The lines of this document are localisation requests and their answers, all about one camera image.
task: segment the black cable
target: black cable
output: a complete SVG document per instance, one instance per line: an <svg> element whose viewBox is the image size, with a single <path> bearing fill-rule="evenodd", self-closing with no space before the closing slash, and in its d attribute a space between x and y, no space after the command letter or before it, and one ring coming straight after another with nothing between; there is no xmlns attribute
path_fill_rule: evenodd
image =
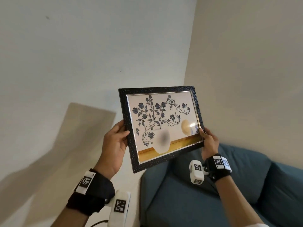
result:
<svg viewBox="0 0 303 227"><path fill-rule="evenodd" d="M94 227L94 226L96 226L100 223L107 223L107 222L108 222L108 220L103 220L103 221L100 221L100 222L97 222L97 223L93 224L91 227Z"/></svg>

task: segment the right hand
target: right hand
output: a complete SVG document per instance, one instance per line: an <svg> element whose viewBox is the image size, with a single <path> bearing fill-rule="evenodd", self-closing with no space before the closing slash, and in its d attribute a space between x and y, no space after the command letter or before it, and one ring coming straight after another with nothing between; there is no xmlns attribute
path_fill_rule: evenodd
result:
<svg viewBox="0 0 303 227"><path fill-rule="evenodd" d="M204 133L203 129L199 129L199 133L201 137L204 138L204 147L202 149L202 159L205 161L207 158L218 154L219 148L219 139L215 136L209 129L205 127L206 134Z"/></svg>

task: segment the sofa cushion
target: sofa cushion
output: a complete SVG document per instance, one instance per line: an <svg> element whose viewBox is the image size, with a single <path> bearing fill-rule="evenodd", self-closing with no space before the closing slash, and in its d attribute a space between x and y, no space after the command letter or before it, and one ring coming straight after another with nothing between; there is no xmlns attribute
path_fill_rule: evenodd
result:
<svg viewBox="0 0 303 227"><path fill-rule="evenodd" d="M258 206L276 225L303 226L303 170L273 163Z"/></svg>
<svg viewBox="0 0 303 227"><path fill-rule="evenodd" d="M261 219L275 227L262 215ZM148 227L229 227L220 199L168 174L146 212Z"/></svg>
<svg viewBox="0 0 303 227"><path fill-rule="evenodd" d="M259 152L224 144L220 144L219 153L227 158L232 168L232 178L247 201L252 204L257 203L271 160ZM179 178L193 185L188 169L191 160L199 160L203 163L201 149L188 152L174 159L173 172ZM214 189L214 183L207 177L201 185L193 186L217 193Z"/></svg>

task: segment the gray fabric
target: gray fabric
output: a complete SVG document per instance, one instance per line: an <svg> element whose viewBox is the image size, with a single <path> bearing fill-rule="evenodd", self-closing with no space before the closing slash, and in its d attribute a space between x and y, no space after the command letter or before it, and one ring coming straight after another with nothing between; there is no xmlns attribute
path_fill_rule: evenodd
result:
<svg viewBox="0 0 303 227"><path fill-rule="evenodd" d="M275 227L260 215L270 227ZM148 227L229 227L220 199L181 181L173 174L164 179L146 213Z"/></svg>
<svg viewBox="0 0 303 227"><path fill-rule="evenodd" d="M232 168L232 178L247 201L252 204L257 203L271 160L259 152L224 144L220 144L219 153L227 158ZM192 186L217 193L210 186L212 184L215 187L208 178L199 186L191 183L188 169L191 160L199 160L203 163L200 149L177 157L173 164L174 174Z"/></svg>
<svg viewBox="0 0 303 227"><path fill-rule="evenodd" d="M140 222L146 223L146 210L156 195L166 173L169 170L170 162L164 162L148 168L141 177L140 185Z"/></svg>
<svg viewBox="0 0 303 227"><path fill-rule="evenodd" d="M303 226L303 170L273 163L258 206L262 214L282 227Z"/></svg>

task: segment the picture frame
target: picture frame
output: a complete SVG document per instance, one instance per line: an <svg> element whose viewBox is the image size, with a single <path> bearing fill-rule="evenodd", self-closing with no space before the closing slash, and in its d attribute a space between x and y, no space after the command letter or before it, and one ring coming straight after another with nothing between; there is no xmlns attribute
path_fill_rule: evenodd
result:
<svg viewBox="0 0 303 227"><path fill-rule="evenodd" d="M121 88L133 173L204 146L194 86Z"/></svg>

